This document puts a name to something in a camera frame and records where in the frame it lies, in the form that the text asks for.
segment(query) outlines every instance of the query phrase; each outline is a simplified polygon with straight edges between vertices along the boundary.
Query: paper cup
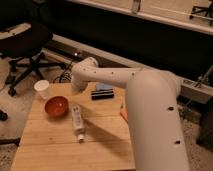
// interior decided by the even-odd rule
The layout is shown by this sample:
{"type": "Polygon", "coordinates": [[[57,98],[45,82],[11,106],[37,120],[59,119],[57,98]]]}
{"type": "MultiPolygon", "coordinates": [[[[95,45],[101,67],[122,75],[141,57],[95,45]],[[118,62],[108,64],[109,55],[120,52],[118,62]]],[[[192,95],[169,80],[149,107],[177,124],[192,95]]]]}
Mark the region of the paper cup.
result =
{"type": "Polygon", "coordinates": [[[40,80],[34,84],[34,89],[43,99],[49,98],[49,85],[50,83],[47,80],[40,80]]]}

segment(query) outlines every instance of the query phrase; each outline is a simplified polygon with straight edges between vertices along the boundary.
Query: bowl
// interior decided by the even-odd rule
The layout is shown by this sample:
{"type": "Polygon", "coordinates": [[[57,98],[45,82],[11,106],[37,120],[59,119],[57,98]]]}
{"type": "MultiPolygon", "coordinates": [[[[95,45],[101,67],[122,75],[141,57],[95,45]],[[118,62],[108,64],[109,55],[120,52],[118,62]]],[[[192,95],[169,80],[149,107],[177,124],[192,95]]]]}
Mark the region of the bowl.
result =
{"type": "Polygon", "coordinates": [[[68,110],[68,100],[63,96],[52,97],[45,104],[45,112],[53,117],[64,116],[68,110]]]}

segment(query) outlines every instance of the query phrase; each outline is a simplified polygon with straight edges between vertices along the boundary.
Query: floor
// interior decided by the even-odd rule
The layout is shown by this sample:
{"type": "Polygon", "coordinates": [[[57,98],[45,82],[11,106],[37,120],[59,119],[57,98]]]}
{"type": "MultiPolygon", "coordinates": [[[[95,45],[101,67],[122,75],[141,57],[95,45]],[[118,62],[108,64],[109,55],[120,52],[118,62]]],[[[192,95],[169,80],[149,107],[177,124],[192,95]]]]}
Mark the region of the floor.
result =
{"type": "MultiPolygon", "coordinates": [[[[3,86],[8,73],[7,59],[0,60],[0,89],[3,86]]],[[[62,71],[60,69],[46,69],[43,71],[45,78],[50,82],[62,71]]],[[[8,86],[0,91],[0,109],[7,112],[9,119],[0,121],[0,138],[15,138],[22,135],[27,114],[30,110],[34,97],[33,84],[37,81],[35,75],[29,76],[19,86],[18,95],[10,97],[7,94],[8,86]]],[[[213,171],[213,153],[203,147],[196,145],[195,141],[199,136],[199,125],[183,120],[183,132],[187,147],[191,171],[213,171]]],[[[15,145],[0,146],[0,171],[9,171],[17,147],[15,145]]]]}

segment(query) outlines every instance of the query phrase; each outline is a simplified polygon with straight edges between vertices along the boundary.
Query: white bottle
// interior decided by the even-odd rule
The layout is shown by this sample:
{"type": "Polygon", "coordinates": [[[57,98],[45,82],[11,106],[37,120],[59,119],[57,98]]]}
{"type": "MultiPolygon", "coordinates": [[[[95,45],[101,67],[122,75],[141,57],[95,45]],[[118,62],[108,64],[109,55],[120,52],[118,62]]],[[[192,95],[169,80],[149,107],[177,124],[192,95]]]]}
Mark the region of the white bottle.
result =
{"type": "Polygon", "coordinates": [[[81,143],[84,141],[85,128],[84,128],[83,118],[81,116],[80,106],[78,105],[73,106],[71,109],[71,113],[72,113],[73,129],[77,136],[78,142],[81,143]]]}

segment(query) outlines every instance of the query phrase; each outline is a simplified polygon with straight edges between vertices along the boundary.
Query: office chair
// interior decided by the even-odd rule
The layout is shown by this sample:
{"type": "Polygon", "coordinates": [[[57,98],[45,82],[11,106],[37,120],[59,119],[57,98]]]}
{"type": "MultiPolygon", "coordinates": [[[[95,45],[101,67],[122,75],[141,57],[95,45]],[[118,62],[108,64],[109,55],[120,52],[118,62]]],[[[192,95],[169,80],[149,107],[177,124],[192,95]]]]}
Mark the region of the office chair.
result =
{"type": "Polygon", "coordinates": [[[31,20],[24,0],[0,2],[0,57],[12,58],[9,61],[10,74],[6,81],[6,83],[11,84],[8,91],[9,95],[14,96],[16,94],[15,86],[32,71],[40,79],[44,79],[39,68],[66,67],[64,63],[40,62],[45,59],[41,49],[52,39],[52,36],[52,32],[44,25],[31,20]],[[29,63],[23,63],[23,60],[26,59],[29,63]],[[26,70],[14,80],[11,73],[15,72],[18,67],[26,68],[26,70]]]}
{"type": "Polygon", "coordinates": [[[191,15],[189,16],[189,19],[194,18],[193,14],[198,13],[205,13],[205,17],[209,16],[209,25],[212,25],[213,22],[213,0],[210,0],[211,3],[208,7],[201,7],[201,6],[193,6],[191,15]]]}

